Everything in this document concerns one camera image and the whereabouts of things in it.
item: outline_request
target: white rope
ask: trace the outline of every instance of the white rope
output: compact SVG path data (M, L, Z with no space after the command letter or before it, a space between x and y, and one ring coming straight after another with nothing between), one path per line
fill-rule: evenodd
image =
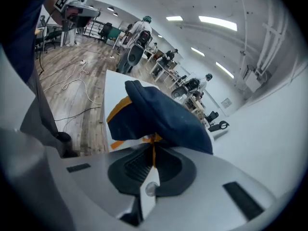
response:
M72 73L68 78L66 78L65 80L62 80L62 81L60 81L60 82L58 82L58 83L53 84L51 87L54 87L55 85L58 85L58 84L60 84L60 83L63 83L63 82L65 82L65 81L67 81L71 76L73 76L73 74L74 74L74 72L75 72L75 70L76 70L76 67L77 67L77 66L81 66L81 70L79 71L79 78L74 79L74 80L72 80L72 81L66 83L64 86L62 86L62 90L66 90L66 89L68 88L69 84L71 84L72 82L77 81L77 80L80 80L81 82L83 82L83 84L85 84L87 98L88 98L92 103L95 103L95 104L102 104L102 103L96 103L95 101L93 101L93 100L90 99L90 97L89 97L89 95L88 95L88 91L87 91L87 85L86 85L86 83L81 79L81 72L84 72L84 73L86 73L86 74L89 74L88 71L85 71L85 70L83 69L83 67L84 67L86 64L87 64L87 62L85 62L85 63L81 62L79 65L76 65L75 68L74 68L73 73Z

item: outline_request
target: black slot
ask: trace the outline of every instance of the black slot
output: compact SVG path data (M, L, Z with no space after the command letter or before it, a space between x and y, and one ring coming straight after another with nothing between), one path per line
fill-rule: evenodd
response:
M66 169L69 173L72 173L72 172L80 171L80 170L83 170L89 167L91 167L90 164L79 164L79 165L67 167Z
M234 203L239 207L247 220L252 220L264 210L261 206L237 183L230 182L223 185Z

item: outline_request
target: wooden floor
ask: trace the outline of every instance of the wooden floor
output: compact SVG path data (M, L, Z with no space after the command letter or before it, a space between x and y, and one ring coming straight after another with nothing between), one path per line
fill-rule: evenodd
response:
M43 89L66 80L60 84L51 87L45 91L45 95L51 107L59 131L65 131L72 136L73 149L80 155L91 155L106 152L104 138L104 124L99 123L100 108L90 109L83 114L75 116L86 109L100 107L104 90L106 70L115 71L116 65L119 62L119 55L116 49L111 46L98 42L93 38L86 36L77 36L76 41L78 46L74 47L59 47L56 49L52 45L48 46L48 53L44 54L44 72L40 75L40 80ZM88 100L86 95L85 85L81 81L72 82L67 89L62 90L63 85L70 81L79 78L81 66L79 62L86 60L88 63L84 66L81 72L81 79L86 83L89 98L95 103ZM36 60L36 68L38 73L41 72L39 61ZM163 81L164 77L154 82L154 78L149 74L154 63L147 63L142 59L141 63L135 66L129 74L146 82L156 84L160 90L169 95L171 90L167 87L172 84L171 79Z

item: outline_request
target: white ceiling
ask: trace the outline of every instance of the white ceiling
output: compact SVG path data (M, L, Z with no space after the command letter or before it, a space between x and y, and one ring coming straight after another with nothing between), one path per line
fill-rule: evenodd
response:
M244 49L244 11L241 0L99 0L120 8L139 19L152 17L152 28L182 55L202 58L191 51L194 47L205 54L207 64L220 62L235 75L240 72L240 51ZM267 0L244 0L247 14L247 59L255 64L265 38L262 23L267 23ZM169 22L167 16L180 15L183 22ZM237 23L238 31L200 22L198 16L211 16Z

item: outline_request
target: ceiling light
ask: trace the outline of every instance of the ceiling light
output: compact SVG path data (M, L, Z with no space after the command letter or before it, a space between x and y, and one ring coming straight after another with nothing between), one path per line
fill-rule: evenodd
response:
M231 74L227 69L225 69L223 66L221 66L218 62L216 62L216 65L220 67L223 71L225 71L232 79L234 78L234 75Z
M195 51L195 52L197 52L197 53L199 53L200 55L203 55L203 56L204 56L204 53L202 53L202 52L201 52L201 51L199 51L199 50L196 50L196 49L195 49L195 48L193 48L193 47L192 47L192 50L193 50L193 51Z
M234 22L225 21L225 20L221 20L221 19L218 19L218 18L207 17L207 16L199 16L199 19L202 22L216 24L216 25L219 25L219 26L223 26L223 27L229 28L229 29L231 29L233 31L237 31L237 24L234 23Z
M170 16L170 17L166 17L167 20L169 21L182 21L183 18L180 16Z

